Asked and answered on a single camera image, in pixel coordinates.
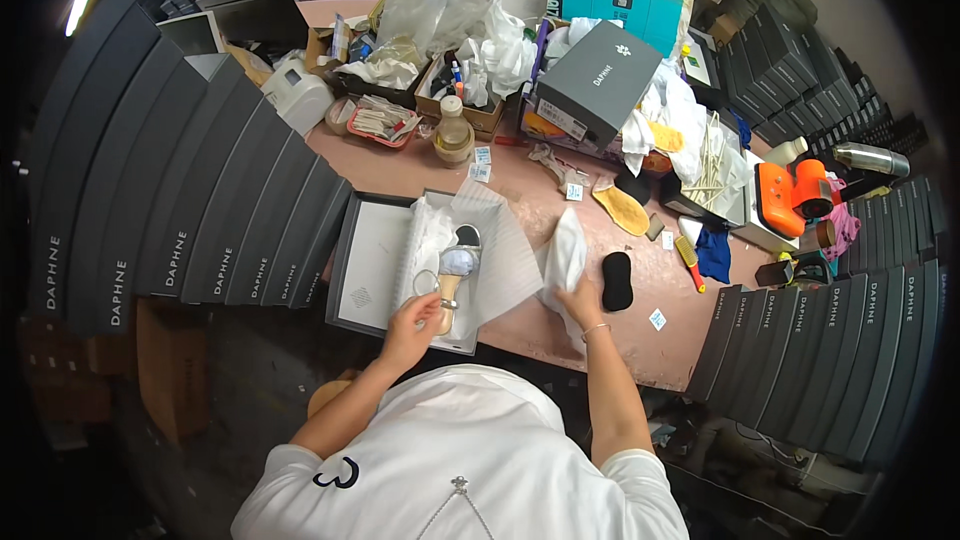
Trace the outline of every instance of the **black foam pad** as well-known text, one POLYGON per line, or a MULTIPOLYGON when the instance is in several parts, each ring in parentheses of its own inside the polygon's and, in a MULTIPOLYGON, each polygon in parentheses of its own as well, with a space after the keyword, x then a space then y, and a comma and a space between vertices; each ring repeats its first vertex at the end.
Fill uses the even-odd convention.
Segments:
POLYGON ((623 311, 634 304, 634 288, 630 285, 630 255, 615 252, 603 259, 603 308, 623 311))
POLYGON ((643 175, 643 171, 634 176, 630 169, 627 169, 613 178, 613 186, 617 186, 621 191, 633 197, 636 202, 640 203, 641 207, 650 202, 650 180, 643 175))

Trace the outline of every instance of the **pink table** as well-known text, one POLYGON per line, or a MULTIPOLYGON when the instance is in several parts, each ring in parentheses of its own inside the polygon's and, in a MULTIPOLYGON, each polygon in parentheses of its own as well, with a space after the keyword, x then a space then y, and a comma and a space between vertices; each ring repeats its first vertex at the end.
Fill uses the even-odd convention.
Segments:
MULTIPOLYGON (((313 0, 299 5, 307 22, 317 27, 331 21, 334 10, 344 17, 353 17, 368 8, 358 5, 359 12, 349 11, 340 0, 313 0)), ((412 141, 398 151, 362 138, 340 138, 321 123, 307 136, 307 144, 361 192, 410 198, 419 197, 427 188, 455 193, 467 175, 465 168, 443 167, 425 139, 412 141)), ((684 390, 710 327, 717 291, 724 284, 706 280, 706 294, 698 294, 690 271, 676 250, 666 251, 659 241, 626 233, 589 196, 582 203, 567 201, 558 192, 553 175, 541 164, 527 159, 529 148, 489 146, 492 175, 488 186, 508 199, 534 250, 550 240, 558 218, 572 205, 589 245, 586 273, 590 279, 602 283, 600 262, 609 253, 622 250, 630 255, 633 303, 625 310, 608 314, 606 321, 612 326, 614 341, 638 384, 684 390), (666 317, 666 325, 660 331, 649 321, 655 309, 666 317)), ((563 148, 555 150, 559 158, 588 173, 591 181, 600 174, 616 174, 615 168, 606 162, 563 148)), ((661 207, 656 196, 646 211, 651 216, 658 214, 666 229, 680 233, 676 213, 661 207)), ((754 272, 770 263, 772 257, 733 236, 729 246, 730 282, 753 288, 754 272)), ((570 347, 558 314, 535 297, 483 326, 479 341, 570 369, 583 370, 586 365, 570 347)))

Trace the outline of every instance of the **hand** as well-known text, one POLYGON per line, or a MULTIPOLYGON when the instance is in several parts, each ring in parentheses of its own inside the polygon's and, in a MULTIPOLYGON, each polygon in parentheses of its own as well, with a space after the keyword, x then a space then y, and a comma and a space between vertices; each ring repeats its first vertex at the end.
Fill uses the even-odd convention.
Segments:
POLYGON ((589 330, 603 323, 600 297, 597 294, 596 285, 587 277, 587 274, 580 275, 577 288, 572 292, 557 286, 553 288, 553 294, 582 330, 589 330))
POLYGON ((440 330, 440 309, 439 292, 408 298, 390 317, 379 361, 397 375, 415 366, 440 330), (417 329, 421 321, 423 326, 417 329))

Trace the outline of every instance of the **black number 3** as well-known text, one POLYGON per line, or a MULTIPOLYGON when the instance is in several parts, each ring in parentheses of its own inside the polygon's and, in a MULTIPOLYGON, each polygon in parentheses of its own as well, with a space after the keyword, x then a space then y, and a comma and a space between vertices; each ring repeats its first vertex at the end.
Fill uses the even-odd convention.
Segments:
POLYGON ((357 479, 360 477, 360 466, 354 463, 354 460, 349 456, 345 456, 343 460, 347 465, 350 466, 350 477, 347 481, 341 481, 340 475, 337 475, 330 481, 320 481, 320 476, 322 474, 316 474, 313 476, 313 483, 320 488, 326 488, 331 484, 333 486, 337 486, 338 488, 350 488, 351 486, 355 485, 357 483, 357 479))

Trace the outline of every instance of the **brush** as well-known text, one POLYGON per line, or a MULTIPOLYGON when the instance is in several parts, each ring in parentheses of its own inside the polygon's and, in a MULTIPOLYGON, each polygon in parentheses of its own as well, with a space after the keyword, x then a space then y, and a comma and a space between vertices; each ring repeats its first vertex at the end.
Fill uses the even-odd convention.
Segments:
POLYGON ((690 268, 690 275, 693 276, 693 283, 697 285, 697 292, 700 294, 705 293, 707 291, 707 285, 704 283, 704 279, 700 277, 700 267, 697 265, 697 251, 693 250, 690 240, 681 234, 674 242, 674 246, 677 247, 677 251, 679 252, 679 256, 683 258, 683 262, 690 268))

